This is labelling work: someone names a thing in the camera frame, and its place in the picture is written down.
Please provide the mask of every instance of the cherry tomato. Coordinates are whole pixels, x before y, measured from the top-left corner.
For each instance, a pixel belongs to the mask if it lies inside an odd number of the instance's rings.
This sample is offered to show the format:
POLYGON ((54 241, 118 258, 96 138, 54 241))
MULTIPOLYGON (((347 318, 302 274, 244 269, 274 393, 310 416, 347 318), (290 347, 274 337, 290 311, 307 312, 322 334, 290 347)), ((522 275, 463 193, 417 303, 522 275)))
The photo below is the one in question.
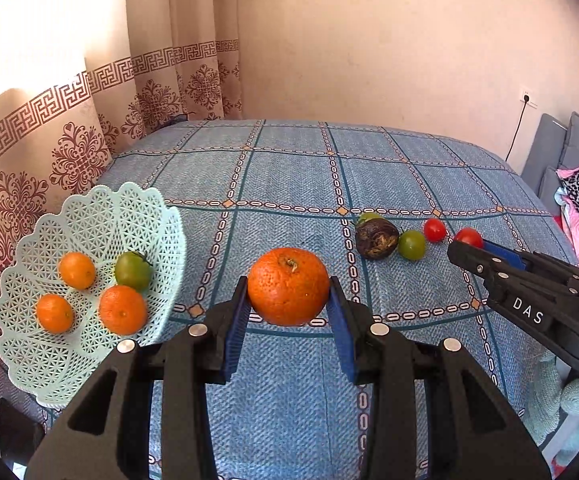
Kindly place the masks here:
POLYGON ((114 277, 118 285, 127 285, 140 292, 150 284, 152 265, 143 254, 127 251, 116 260, 114 277))
POLYGON ((372 213, 369 211, 365 212, 361 216, 359 216, 359 219, 356 221, 356 227, 361 227, 361 225, 364 224, 367 220, 374 220, 375 218, 383 218, 383 217, 378 213, 372 213))
POLYGON ((447 229, 445 229, 445 224, 438 218, 430 218, 423 226, 423 234, 425 234, 427 241, 437 244, 447 236, 447 229))
POLYGON ((408 260, 420 260, 425 256, 425 237, 420 231, 410 229, 398 239, 398 252, 408 260))
POLYGON ((483 237, 476 229, 472 229, 471 227, 463 227, 458 233, 456 233, 454 239, 463 242, 464 244, 473 245, 479 249, 483 248, 483 237))

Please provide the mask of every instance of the metal screw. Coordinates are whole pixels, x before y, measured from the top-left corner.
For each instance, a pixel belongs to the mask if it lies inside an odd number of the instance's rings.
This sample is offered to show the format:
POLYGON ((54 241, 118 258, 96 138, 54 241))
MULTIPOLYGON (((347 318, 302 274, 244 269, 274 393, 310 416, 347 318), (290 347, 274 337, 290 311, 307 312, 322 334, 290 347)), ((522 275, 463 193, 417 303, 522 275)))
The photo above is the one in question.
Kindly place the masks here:
POLYGON ((199 337, 205 335, 208 332, 208 327, 203 323, 196 323, 195 325, 189 327, 188 332, 191 336, 199 337))
POLYGON ((445 350, 449 350, 450 352, 458 352, 462 345, 458 339, 454 339, 453 337, 448 337, 443 341, 443 346, 445 350))
POLYGON ((387 335, 389 333, 389 327, 385 323, 373 323, 369 327, 369 331, 374 335, 387 335))
POLYGON ((122 354, 131 352, 135 348, 136 343, 132 339, 124 339, 123 341, 119 341, 118 345, 116 345, 116 349, 122 354))

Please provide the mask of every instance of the tangerine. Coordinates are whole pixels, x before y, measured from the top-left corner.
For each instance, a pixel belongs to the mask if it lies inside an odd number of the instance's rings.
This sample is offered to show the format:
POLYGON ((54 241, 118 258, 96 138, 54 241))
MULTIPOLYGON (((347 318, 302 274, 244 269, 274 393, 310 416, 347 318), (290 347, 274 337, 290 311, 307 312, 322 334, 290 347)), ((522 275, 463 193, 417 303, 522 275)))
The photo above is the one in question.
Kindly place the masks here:
POLYGON ((96 279, 96 269, 89 256, 83 253, 66 253, 58 262, 60 278, 77 290, 85 290, 96 279))
POLYGON ((329 276, 316 254, 292 247, 273 249, 252 266, 247 292, 254 310, 268 323, 296 326, 323 309, 329 276))
POLYGON ((143 296, 127 285, 114 285, 103 292, 98 315, 105 328, 118 335, 134 334, 148 322, 143 296))
POLYGON ((45 294, 36 302, 36 319, 48 332, 60 334, 74 322, 74 312, 65 298, 57 294, 45 294))

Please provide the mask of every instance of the curtain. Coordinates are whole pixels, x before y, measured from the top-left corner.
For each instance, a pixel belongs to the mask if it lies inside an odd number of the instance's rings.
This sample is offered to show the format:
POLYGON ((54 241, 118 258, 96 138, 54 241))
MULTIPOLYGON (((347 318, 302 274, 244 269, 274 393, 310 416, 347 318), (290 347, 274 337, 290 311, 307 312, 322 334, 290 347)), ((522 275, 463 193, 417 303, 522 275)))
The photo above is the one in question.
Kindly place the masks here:
POLYGON ((0 0, 0 273, 163 124, 241 118, 236 0, 0 0))

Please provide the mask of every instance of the bed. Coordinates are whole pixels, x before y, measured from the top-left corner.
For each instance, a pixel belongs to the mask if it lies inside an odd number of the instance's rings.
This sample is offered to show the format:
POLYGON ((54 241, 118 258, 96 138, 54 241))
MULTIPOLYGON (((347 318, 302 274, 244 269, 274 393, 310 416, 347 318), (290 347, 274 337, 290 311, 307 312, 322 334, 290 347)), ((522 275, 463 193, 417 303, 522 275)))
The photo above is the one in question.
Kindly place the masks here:
MULTIPOLYGON (((271 248, 319 254, 345 294, 409 338, 460 339, 522 415, 542 348, 487 307, 482 280, 452 266, 447 245, 420 262, 362 260, 353 222, 376 211, 399 228, 440 218, 509 248, 575 262, 534 192, 498 156, 447 137, 312 121, 173 124, 114 158, 100 184, 157 187, 189 240, 169 337, 231 297, 238 277, 271 248)), ((150 473, 160 478, 160 386, 154 391, 150 473)), ((238 373, 208 387, 220 478, 356 478, 367 442, 371 387, 340 369, 327 315, 279 328, 250 317, 238 373)), ((417 475, 427 471, 425 395, 417 386, 417 475)), ((43 410, 45 427, 57 412, 43 410)))

